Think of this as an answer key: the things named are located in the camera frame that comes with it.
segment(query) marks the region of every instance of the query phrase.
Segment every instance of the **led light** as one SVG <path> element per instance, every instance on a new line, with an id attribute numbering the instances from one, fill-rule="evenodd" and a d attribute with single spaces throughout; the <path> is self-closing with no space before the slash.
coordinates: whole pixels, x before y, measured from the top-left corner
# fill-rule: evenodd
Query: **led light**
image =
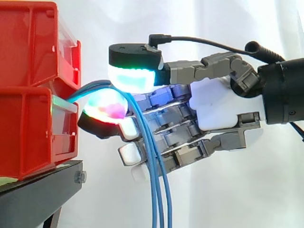
<path id="1" fill-rule="evenodd" d="M 127 111 L 127 100 L 119 92 L 110 88 L 94 92 L 84 108 L 88 116 L 113 124 L 119 124 Z"/>
<path id="2" fill-rule="evenodd" d="M 109 79 L 118 89 L 128 93 L 147 93 L 153 89 L 155 71 L 124 69 L 109 65 Z"/>

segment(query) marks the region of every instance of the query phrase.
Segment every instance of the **white fabric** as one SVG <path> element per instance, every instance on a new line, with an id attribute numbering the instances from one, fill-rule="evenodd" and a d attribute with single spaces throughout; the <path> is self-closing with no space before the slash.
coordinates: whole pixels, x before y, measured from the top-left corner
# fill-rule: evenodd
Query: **white fabric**
<path id="1" fill-rule="evenodd" d="M 287 59 L 303 55 L 295 0 L 56 0 L 82 42 L 82 82 L 107 78 L 108 46 L 147 42 L 151 33 L 196 36 L 236 48 L 250 40 Z M 185 42 L 161 46 L 164 61 L 221 51 Z M 258 61 L 245 58 L 254 66 Z M 80 101 L 81 107 L 86 103 Z M 149 183 L 120 161 L 119 137 L 80 131 L 87 182 L 62 209 L 60 228 L 149 228 Z M 217 152 L 169 174 L 174 228 L 304 227 L 304 145 L 290 128 L 268 126 L 250 149 Z"/>

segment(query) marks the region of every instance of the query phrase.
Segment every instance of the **blue cable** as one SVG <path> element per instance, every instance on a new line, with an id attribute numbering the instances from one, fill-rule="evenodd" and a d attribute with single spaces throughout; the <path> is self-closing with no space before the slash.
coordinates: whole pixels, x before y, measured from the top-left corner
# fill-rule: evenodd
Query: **blue cable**
<path id="1" fill-rule="evenodd" d="M 134 112 L 136 113 L 137 121 L 139 122 L 139 125 L 142 125 L 145 128 L 145 131 L 147 132 L 147 138 L 149 140 L 149 144 L 145 144 L 148 147 L 152 149 L 152 162 L 154 166 L 154 175 L 155 175 L 155 181 L 156 181 L 156 193 L 157 193 L 157 199 L 158 199 L 158 206 L 159 206 L 159 215 L 160 215 L 160 227 L 164 228 L 164 215 L 163 215 L 163 205 L 162 205 L 162 191 L 161 191 L 161 185 L 158 177 L 157 172 L 157 164 L 156 164 L 156 152 L 154 150 L 153 141 L 150 135 L 150 128 L 147 125 L 147 122 L 145 121 L 145 118 L 142 114 L 141 109 L 139 108 L 137 102 L 134 100 L 133 96 L 129 94 L 129 99 L 131 100 L 131 103 L 133 104 Z"/>
<path id="2" fill-rule="evenodd" d="M 90 83 L 90 86 L 87 86 L 87 88 L 82 88 L 82 89 L 80 89 L 80 91 L 77 91 L 75 94 L 73 94 L 68 99 L 68 101 L 74 102 L 77 99 L 79 99 L 87 94 L 90 94 L 92 92 L 95 92 L 99 89 L 111 87 L 112 89 L 115 89 L 116 91 L 121 93 L 126 98 L 126 100 L 133 106 L 135 116 L 137 117 L 137 119 L 140 122 L 139 127 L 143 134 L 143 139 L 144 139 L 145 145 L 148 145 L 147 146 L 147 158 L 148 158 L 147 160 L 148 160 L 148 167 L 149 167 L 149 173 L 150 173 L 151 193 L 152 193 L 152 227 L 155 228 L 157 226 L 157 216 L 156 216 L 157 212 L 156 212 L 156 198 L 155 198 L 155 188 L 156 188 L 158 205 L 159 205 L 159 214 L 160 214 L 160 225 L 161 225 L 161 228 L 163 228 L 164 227 L 164 218 L 163 218 L 163 207 L 162 207 L 162 194 L 161 194 L 160 182 L 159 182 L 156 160 L 155 160 L 155 157 L 157 157 L 158 162 L 162 161 L 161 157 L 159 156 L 160 153 L 157 150 L 157 146 L 156 146 L 155 140 L 152 136 L 151 130 L 150 130 L 149 126 L 147 125 L 145 118 L 144 118 L 137 102 L 132 97 L 132 95 L 128 94 L 128 93 L 124 93 L 124 92 L 116 89 L 115 87 L 112 87 L 109 85 L 110 85 L 110 83 L 108 83 L 107 81 L 99 81 L 99 83 L 96 83 L 95 85 Z M 166 175 L 166 173 L 164 171 L 165 171 L 165 169 L 164 169 L 164 165 L 163 165 L 163 169 L 161 168 L 161 172 L 162 172 L 162 174 Z M 168 196 L 167 186 L 169 186 L 169 185 L 165 183 L 166 196 Z M 172 222 L 169 222 L 169 220 L 171 220 L 171 219 L 169 219 L 170 218 L 169 211 L 171 211 L 171 210 L 169 210 L 169 207 L 168 207 L 168 224 L 171 224 Z"/>
<path id="3" fill-rule="evenodd" d="M 135 103 L 136 108 L 140 110 L 140 108 L 139 108 L 137 102 L 135 101 L 134 97 L 131 97 L 131 100 Z M 149 126 L 147 125 L 147 122 L 144 121 L 143 123 L 145 125 L 145 129 L 149 133 L 149 138 L 152 140 L 152 145 L 154 147 L 154 151 L 156 153 L 156 157 L 157 157 L 157 160 L 158 160 L 160 168 L 161 168 L 161 172 L 162 172 L 162 176 L 163 176 L 163 182 L 164 182 L 164 186 L 165 186 L 166 198 L 167 198 L 168 228 L 172 228 L 172 220 L 173 220 L 172 219 L 172 200 L 171 200 L 170 186 L 169 186 L 169 182 L 168 182 L 168 178 L 167 178 L 166 168 L 165 168 L 165 165 L 163 163 L 161 153 L 159 152 L 159 150 L 157 148 L 157 144 L 155 142 L 153 134 L 152 134 Z"/>

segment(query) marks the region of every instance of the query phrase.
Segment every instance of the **robotic hand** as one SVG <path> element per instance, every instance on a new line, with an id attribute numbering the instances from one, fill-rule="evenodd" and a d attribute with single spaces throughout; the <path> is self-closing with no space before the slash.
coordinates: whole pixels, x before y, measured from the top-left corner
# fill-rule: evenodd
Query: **robotic hand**
<path id="1" fill-rule="evenodd" d="M 163 63 L 157 47 L 174 40 L 210 44 L 229 52 L 201 61 Z M 255 71 L 238 53 L 267 65 Z M 260 128 L 260 121 L 285 124 L 304 119 L 304 59 L 284 61 L 256 42 L 241 51 L 197 38 L 151 35 L 149 44 L 110 46 L 109 64 L 114 86 L 141 93 L 134 98 L 153 131 L 167 172 L 214 151 L 246 148 L 244 132 Z M 165 87 L 144 93 L 155 85 Z M 92 126 L 98 128 L 100 138 L 119 134 L 128 142 L 119 148 L 122 161 L 134 166 L 133 176 L 140 178 L 138 171 L 147 157 L 132 110 L 114 130 L 94 121 L 88 125 L 85 115 L 78 125 L 94 134 Z M 211 133 L 216 135 L 207 139 Z"/>

